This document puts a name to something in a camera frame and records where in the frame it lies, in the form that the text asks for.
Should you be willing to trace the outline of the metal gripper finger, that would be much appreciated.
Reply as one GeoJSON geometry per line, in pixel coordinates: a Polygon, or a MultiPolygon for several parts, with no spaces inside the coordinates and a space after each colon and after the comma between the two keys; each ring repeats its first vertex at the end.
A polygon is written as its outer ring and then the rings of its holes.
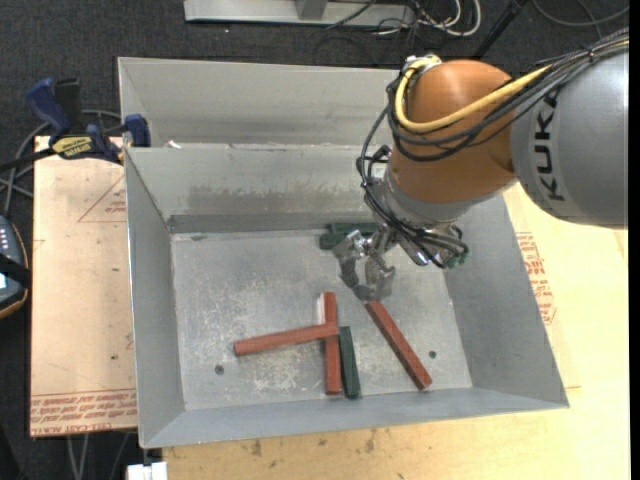
{"type": "Polygon", "coordinates": [[[383,257],[368,256],[365,260],[364,272],[367,301],[381,301],[391,295],[396,269],[388,266],[383,257]]]}
{"type": "Polygon", "coordinates": [[[340,267],[340,278],[359,300],[369,300],[371,290],[360,282],[356,271],[356,263],[364,257],[364,253],[351,241],[343,240],[334,249],[333,254],[340,267]]]}

